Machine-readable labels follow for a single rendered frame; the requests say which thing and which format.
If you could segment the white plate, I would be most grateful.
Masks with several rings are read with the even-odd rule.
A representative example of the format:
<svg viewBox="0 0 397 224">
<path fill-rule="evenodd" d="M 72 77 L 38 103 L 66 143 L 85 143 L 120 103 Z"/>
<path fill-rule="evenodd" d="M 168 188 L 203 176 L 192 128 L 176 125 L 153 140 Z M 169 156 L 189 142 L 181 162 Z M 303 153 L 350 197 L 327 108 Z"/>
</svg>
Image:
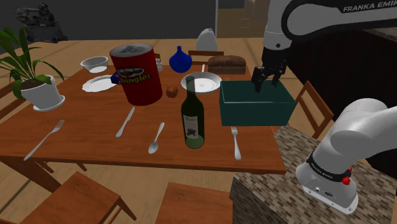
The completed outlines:
<svg viewBox="0 0 397 224">
<path fill-rule="evenodd" d="M 111 82 L 111 75 L 102 75 L 88 80 L 83 84 L 82 90 L 86 92 L 101 92 L 116 86 Z"/>
<path fill-rule="evenodd" d="M 186 75 L 181 80 L 181 86 L 186 89 L 186 78 L 192 76 L 195 78 L 195 92 L 197 94 L 209 94 L 219 89 L 222 79 L 214 74 L 208 72 L 196 72 Z"/>
</svg>

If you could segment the green plant in white pot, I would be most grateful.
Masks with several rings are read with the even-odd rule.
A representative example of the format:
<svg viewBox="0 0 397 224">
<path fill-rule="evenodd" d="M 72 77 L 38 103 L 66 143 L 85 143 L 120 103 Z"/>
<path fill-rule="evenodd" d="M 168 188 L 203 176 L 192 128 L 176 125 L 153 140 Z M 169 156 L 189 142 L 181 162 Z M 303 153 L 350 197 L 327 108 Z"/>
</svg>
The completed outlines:
<svg viewBox="0 0 397 224">
<path fill-rule="evenodd" d="M 49 74 L 37 74 L 36 66 L 41 60 L 32 60 L 24 28 L 16 35 L 11 28 L 0 31 L 0 48 L 8 56 L 0 59 L 0 68 L 10 72 L 13 95 L 20 100 L 27 100 L 36 111 L 49 111 L 63 104 L 65 97 L 59 94 L 55 78 Z"/>
</svg>

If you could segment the clear glass bowl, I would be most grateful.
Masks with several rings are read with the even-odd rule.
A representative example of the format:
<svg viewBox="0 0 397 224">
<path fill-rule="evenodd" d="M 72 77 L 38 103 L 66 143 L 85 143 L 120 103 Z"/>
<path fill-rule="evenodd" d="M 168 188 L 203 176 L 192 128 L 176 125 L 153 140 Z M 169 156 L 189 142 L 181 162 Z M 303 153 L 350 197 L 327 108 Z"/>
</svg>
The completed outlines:
<svg viewBox="0 0 397 224">
<path fill-rule="evenodd" d="M 89 73 L 101 73 L 108 68 L 108 58 L 105 56 L 96 56 L 85 59 L 80 63 Z"/>
</svg>

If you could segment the teal box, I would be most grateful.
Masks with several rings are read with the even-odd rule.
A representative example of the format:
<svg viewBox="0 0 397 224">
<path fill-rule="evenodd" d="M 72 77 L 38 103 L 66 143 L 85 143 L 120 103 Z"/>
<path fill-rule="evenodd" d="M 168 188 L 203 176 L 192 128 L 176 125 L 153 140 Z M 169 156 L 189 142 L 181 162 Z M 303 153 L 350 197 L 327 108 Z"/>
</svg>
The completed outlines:
<svg viewBox="0 0 397 224">
<path fill-rule="evenodd" d="M 285 126 L 296 106 L 285 86 L 270 80 L 255 91 L 249 80 L 222 81 L 219 107 L 223 126 Z"/>
</svg>

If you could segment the silver spoon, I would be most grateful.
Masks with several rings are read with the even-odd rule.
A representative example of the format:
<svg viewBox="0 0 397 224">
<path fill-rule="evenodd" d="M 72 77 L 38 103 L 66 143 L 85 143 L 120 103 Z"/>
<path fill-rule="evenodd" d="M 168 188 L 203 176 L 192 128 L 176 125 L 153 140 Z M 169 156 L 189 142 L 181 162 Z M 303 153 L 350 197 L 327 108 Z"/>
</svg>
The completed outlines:
<svg viewBox="0 0 397 224">
<path fill-rule="evenodd" d="M 155 152 L 157 151 L 157 149 L 158 149 L 157 139 L 158 139 L 160 133 L 162 132 L 162 130 L 163 130 L 163 128 L 164 128 L 164 125 L 165 125 L 164 122 L 162 122 L 162 123 L 159 125 L 158 131 L 157 131 L 157 134 L 156 134 L 156 137 L 155 137 L 154 141 L 150 144 L 150 146 L 149 146 L 149 148 L 148 148 L 148 153 L 149 153 L 149 154 L 153 154 L 153 153 L 155 153 Z"/>
</svg>

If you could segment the white rounded object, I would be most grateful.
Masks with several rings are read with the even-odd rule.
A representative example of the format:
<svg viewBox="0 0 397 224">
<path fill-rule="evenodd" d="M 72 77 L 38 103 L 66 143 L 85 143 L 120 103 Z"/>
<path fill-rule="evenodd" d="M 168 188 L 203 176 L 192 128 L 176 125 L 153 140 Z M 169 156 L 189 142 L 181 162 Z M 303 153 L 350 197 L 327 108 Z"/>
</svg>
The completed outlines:
<svg viewBox="0 0 397 224">
<path fill-rule="evenodd" d="M 218 44 L 214 31 L 211 28 L 204 29 L 197 38 L 196 50 L 198 51 L 217 51 Z"/>
</svg>

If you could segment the green wine bottle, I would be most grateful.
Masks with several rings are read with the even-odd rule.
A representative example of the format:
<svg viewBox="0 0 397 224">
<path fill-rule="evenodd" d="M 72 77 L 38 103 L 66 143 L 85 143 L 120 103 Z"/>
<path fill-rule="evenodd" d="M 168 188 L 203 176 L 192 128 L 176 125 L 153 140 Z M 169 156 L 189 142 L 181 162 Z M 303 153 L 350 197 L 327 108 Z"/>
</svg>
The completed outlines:
<svg viewBox="0 0 397 224">
<path fill-rule="evenodd" d="M 205 141 L 204 106 L 195 94 L 195 78 L 186 77 L 186 99 L 181 105 L 185 143 L 191 149 L 200 148 Z"/>
</svg>

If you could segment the dark cabinet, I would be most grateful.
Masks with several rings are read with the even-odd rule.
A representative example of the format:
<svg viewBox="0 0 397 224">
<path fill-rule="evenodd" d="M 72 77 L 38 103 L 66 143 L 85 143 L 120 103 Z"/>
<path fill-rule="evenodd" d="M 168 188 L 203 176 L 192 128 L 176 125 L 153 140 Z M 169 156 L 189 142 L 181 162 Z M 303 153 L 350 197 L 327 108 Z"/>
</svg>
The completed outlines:
<svg viewBox="0 0 397 224">
<path fill-rule="evenodd" d="M 397 106 L 397 27 L 334 32 L 288 50 L 288 67 L 338 117 L 361 98 Z"/>
</svg>

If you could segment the silver knife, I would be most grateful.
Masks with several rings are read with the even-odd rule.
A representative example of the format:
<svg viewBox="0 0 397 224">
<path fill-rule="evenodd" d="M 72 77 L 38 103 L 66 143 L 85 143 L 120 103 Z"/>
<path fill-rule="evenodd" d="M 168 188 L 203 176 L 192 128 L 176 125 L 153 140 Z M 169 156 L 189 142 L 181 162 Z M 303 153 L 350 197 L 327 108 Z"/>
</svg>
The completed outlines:
<svg viewBox="0 0 397 224">
<path fill-rule="evenodd" d="M 120 129 L 119 129 L 119 131 L 116 133 L 116 136 L 115 136 L 115 137 L 120 137 L 120 136 L 123 134 L 123 130 L 124 130 L 124 128 L 125 128 L 127 122 L 131 119 L 131 117 L 132 117 L 134 111 L 135 111 L 135 107 L 133 107 L 133 108 L 130 110 L 129 114 L 127 115 L 127 117 L 126 117 L 126 119 L 125 119 L 125 121 L 124 121 L 124 123 L 123 123 L 123 125 L 120 127 Z"/>
</svg>

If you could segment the wooden dining table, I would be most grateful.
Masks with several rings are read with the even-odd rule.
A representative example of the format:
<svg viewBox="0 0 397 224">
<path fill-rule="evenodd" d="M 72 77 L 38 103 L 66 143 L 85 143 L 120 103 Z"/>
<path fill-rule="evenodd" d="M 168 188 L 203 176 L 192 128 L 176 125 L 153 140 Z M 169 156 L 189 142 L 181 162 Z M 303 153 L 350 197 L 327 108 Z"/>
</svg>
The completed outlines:
<svg viewBox="0 0 397 224">
<path fill-rule="evenodd" d="M 89 77 L 86 71 L 78 71 L 58 86 L 66 97 L 61 107 L 44 113 L 26 107 L 1 123 L 0 162 L 50 192 L 59 182 L 39 166 L 40 161 L 253 174 L 286 172 L 270 127 L 239 127 L 237 142 L 242 158 L 235 159 L 231 129 L 221 124 L 217 92 L 200 96 L 205 107 L 205 142 L 201 148 L 193 150 L 185 144 L 181 120 L 184 90 L 175 98 L 162 97 L 152 105 L 135 107 L 123 134 L 115 137 L 133 106 L 119 86 L 84 92 L 82 85 Z M 24 161 L 60 120 L 65 120 L 61 129 Z M 157 139 L 158 149 L 149 154 L 162 122 L 165 125 Z"/>
</svg>

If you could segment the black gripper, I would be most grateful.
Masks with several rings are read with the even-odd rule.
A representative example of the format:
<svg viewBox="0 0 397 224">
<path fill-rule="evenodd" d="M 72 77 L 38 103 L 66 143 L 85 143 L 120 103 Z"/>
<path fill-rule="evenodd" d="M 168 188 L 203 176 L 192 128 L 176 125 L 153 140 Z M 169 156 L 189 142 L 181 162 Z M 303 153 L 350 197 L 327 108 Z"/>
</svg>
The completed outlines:
<svg viewBox="0 0 397 224">
<path fill-rule="evenodd" d="M 273 86 L 277 86 L 280 77 L 286 71 L 286 61 L 288 59 L 287 50 L 263 49 L 261 56 L 262 67 L 255 67 L 251 77 L 256 93 L 260 93 L 262 83 L 267 79 L 267 74 L 273 74 Z"/>
</svg>

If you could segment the blue vase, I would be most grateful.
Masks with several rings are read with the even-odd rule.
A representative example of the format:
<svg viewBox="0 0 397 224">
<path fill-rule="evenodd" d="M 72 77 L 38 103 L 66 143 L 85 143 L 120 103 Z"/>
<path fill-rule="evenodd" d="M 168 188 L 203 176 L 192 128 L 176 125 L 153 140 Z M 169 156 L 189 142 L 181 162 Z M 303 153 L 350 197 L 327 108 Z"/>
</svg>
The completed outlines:
<svg viewBox="0 0 397 224">
<path fill-rule="evenodd" d="M 192 66 L 192 58 L 177 46 L 177 52 L 169 59 L 169 65 L 177 73 L 185 73 Z"/>
</svg>

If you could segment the patterned brick robot stand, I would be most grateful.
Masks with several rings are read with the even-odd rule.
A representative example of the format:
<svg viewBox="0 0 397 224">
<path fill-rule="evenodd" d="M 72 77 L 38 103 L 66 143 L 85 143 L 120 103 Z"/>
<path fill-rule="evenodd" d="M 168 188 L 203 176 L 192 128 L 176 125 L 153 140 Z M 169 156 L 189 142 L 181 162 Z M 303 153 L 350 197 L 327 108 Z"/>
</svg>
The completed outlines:
<svg viewBox="0 0 397 224">
<path fill-rule="evenodd" d="M 344 215 L 305 194 L 295 169 L 319 141 L 290 127 L 274 134 L 286 167 L 284 175 L 237 173 L 232 182 L 233 224 L 391 224 L 397 180 L 356 162 L 358 207 Z"/>
</svg>

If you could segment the brown bread loaf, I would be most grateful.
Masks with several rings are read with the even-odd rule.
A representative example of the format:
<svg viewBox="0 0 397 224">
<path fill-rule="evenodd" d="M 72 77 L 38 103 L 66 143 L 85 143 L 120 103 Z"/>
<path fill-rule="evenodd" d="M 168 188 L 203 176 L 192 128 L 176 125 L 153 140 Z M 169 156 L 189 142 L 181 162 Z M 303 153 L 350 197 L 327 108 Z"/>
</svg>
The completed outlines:
<svg viewBox="0 0 397 224">
<path fill-rule="evenodd" d="M 217 55 L 208 60 L 208 71 L 214 74 L 245 74 L 246 61 L 240 56 Z"/>
</svg>

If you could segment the silver fork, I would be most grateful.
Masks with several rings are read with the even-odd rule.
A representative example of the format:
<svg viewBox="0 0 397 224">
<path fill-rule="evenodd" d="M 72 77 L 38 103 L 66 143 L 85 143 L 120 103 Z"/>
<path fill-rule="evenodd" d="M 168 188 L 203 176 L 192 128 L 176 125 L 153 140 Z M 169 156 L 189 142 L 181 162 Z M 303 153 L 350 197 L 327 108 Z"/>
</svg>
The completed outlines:
<svg viewBox="0 0 397 224">
<path fill-rule="evenodd" d="M 58 124 L 54 127 L 54 129 L 48 133 L 25 157 L 24 161 L 28 160 L 35 152 L 36 150 L 44 143 L 44 141 L 49 137 L 51 134 L 59 131 L 61 127 L 63 126 L 65 120 L 60 120 Z"/>
<path fill-rule="evenodd" d="M 232 132 L 233 140 L 234 140 L 234 157 L 236 160 L 240 160 L 242 157 L 241 157 L 239 145 L 237 142 L 238 130 L 236 127 L 231 127 L 231 132 Z"/>
</svg>

